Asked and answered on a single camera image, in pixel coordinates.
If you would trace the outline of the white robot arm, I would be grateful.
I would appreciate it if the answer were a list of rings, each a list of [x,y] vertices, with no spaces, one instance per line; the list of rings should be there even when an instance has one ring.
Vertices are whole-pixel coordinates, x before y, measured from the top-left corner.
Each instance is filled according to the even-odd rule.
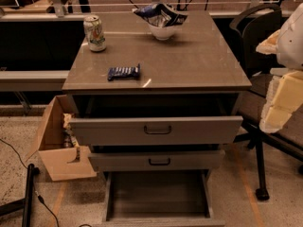
[[[292,114],[303,104],[303,4],[282,25],[260,43],[257,52],[276,54],[282,69],[272,69],[266,103],[259,127],[267,133],[283,128]]]

